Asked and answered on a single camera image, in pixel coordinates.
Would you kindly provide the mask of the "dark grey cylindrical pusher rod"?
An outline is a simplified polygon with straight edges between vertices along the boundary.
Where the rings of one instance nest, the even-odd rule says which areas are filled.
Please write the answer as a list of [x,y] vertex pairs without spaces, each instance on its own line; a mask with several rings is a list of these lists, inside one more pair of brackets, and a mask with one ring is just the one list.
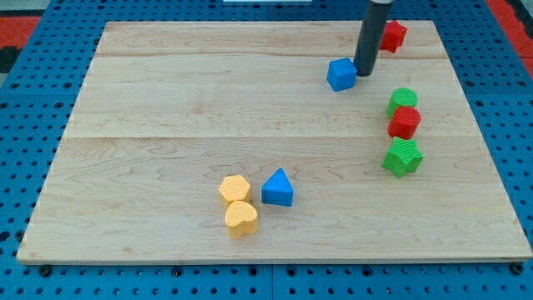
[[368,0],[353,64],[358,77],[373,73],[393,0]]

